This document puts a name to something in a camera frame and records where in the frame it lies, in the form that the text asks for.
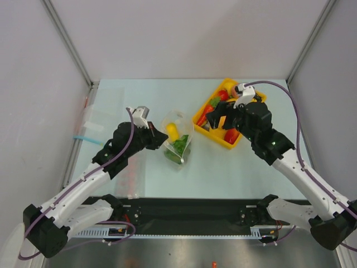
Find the toy yellow mango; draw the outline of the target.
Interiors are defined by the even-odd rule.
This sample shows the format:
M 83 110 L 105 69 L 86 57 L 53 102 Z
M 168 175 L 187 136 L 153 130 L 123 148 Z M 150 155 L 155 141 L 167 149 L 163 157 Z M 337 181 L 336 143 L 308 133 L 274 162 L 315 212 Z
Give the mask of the toy yellow mango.
M 175 142 L 177 139 L 180 138 L 179 132 L 177 127 L 174 123 L 169 123 L 166 125 L 167 135 L 171 142 Z

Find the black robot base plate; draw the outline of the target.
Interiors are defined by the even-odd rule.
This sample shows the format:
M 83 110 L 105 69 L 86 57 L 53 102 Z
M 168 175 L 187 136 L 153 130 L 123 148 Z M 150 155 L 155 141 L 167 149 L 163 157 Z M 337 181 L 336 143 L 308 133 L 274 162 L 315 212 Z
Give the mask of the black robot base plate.
M 117 198 L 101 197 L 114 205 L 112 220 L 128 220 L 137 229 L 209 227 L 286 226 L 272 219 L 258 199 L 185 199 L 185 198 Z

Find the white-dotted zip top bag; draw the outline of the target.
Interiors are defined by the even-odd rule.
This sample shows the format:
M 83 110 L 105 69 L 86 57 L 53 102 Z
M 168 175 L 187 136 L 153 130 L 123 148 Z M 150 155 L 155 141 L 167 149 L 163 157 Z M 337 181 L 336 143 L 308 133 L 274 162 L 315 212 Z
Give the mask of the white-dotted zip top bag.
M 163 144 L 163 155 L 172 169 L 183 168 L 191 154 L 194 125 L 184 113 L 171 110 L 161 122 L 161 131 L 168 136 Z

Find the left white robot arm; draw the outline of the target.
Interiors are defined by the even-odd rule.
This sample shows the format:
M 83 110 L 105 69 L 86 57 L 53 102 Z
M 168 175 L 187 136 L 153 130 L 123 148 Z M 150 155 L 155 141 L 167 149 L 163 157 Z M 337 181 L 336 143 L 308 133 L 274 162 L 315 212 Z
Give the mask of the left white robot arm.
M 84 209 L 79 206 L 125 169 L 130 157 L 144 149 L 159 149 L 167 139 L 168 136 L 157 130 L 152 122 L 148 127 L 137 127 L 131 122 L 119 124 L 113 137 L 79 178 L 41 206 L 31 204 L 23 211 L 25 238 L 38 254 L 51 258 L 82 230 L 106 221 L 118 223 L 123 219 L 123 205 L 111 194 L 100 197 Z

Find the toy napa cabbage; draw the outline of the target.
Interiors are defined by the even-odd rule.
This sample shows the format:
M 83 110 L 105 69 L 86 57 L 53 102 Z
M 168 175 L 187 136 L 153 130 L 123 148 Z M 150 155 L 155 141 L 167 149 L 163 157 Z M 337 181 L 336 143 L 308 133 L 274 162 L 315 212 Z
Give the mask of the toy napa cabbage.
M 165 149 L 164 156 L 178 165 L 183 165 L 191 153 L 189 135 L 182 135 L 179 139 L 170 144 L 172 150 Z

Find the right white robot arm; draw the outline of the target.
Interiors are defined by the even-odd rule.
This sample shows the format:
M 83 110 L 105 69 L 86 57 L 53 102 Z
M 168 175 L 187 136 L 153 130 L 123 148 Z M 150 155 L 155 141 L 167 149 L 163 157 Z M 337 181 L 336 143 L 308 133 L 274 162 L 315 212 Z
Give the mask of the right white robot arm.
M 257 210 L 262 223 L 279 219 L 303 228 L 328 250 L 336 249 L 356 230 L 356 201 L 334 190 L 304 163 L 295 145 L 273 128 L 272 114 L 265 103 L 235 107 L 233 102 L 220 102 L 206 117 L 213 129 L 224 117 L 223 129 L 239 131 L 250 141 L 254 153 L 291 181 L 312 206 L 308 209 L 274 197 Z

